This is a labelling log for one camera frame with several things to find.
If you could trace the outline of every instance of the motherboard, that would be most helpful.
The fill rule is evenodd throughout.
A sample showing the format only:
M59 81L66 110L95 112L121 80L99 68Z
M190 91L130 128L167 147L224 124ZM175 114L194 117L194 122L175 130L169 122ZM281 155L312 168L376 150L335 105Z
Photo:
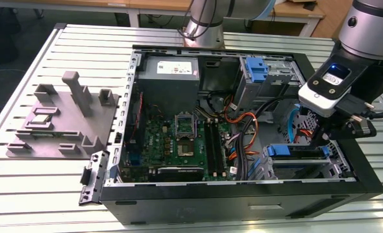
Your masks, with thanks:
M130 166L121 168L123 181L153 182L153 176L161 170L171 173L174 169L187 173L187 179L201 173L202 181L228 181L230 176L221 145L229 132L228 123L201 121L187 114L175 115L173 120L147 120L143 150L141 154L129 154Z

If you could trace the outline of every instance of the wooden table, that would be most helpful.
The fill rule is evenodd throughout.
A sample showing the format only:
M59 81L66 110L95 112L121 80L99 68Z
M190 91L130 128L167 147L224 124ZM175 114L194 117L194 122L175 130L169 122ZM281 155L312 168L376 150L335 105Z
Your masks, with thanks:
M131 0L129 4L130 14L183 16L190 1L192 0ZM272 20L272 15L273 13L270 12L269 16L262 20ZM320 19L325 18L325 13L317 6L313 11L309 11L303 8L303 3L293 3L291 1L274 6L274 15L274 21L277 22L305 24L300 36L311 36ZM137 22L133 22L131 19L135 20L135 16L130 15L130 23L133 25Z
M183 16L192 0L0 0L0 7L127 13L131 27L139 27L139 15ZM274 7L274 21L304 23L300 36L311 36L319 20L325 17L317 7L313 11L303 4L285 2ZM272 20L270 15L262 20Z

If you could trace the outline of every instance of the blue plastic tab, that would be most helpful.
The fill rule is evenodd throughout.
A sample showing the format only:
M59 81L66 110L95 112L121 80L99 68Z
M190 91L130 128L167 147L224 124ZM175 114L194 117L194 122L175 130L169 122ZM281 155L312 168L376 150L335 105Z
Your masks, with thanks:
M266 150L268 150L269 156L274 156L276 155L276 152L274 152L274 150L270 147L266 147Z
M256 168L260 165L260 163L261 163L261 158L257 158L256 162L252 164L252 167L248 171L248 177L250 177L252 173L256 171Z
M324 152L324 156L325 156L325 158L329 156L329 149L328 149L328 147L325 146L325 147L321 147L321 150L323 150L323 152Z
M270 147L276 155L280 155L280 156L291 155L289 148L286 145L272 145Z
M268 66L260 57L246 57L246 69L252 76L252 82L262 83L268 77Z

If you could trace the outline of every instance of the black plastic latch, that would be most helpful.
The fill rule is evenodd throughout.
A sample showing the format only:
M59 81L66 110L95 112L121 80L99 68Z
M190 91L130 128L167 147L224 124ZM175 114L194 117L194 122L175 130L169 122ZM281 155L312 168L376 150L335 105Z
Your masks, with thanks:
M87 169L86 167L83 168L83 173L80 177L80 184L88 185L88 180L90 180L90 175L92 173L92 169Z

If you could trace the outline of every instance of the metal bracket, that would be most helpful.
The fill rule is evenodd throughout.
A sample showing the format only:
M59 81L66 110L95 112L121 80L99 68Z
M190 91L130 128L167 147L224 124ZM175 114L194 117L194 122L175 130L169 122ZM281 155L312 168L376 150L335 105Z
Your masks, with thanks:
M88 166L83 168L80 183L83 184L79 206L101 205L99 196L106 175L109 152L102 150L92 153Z

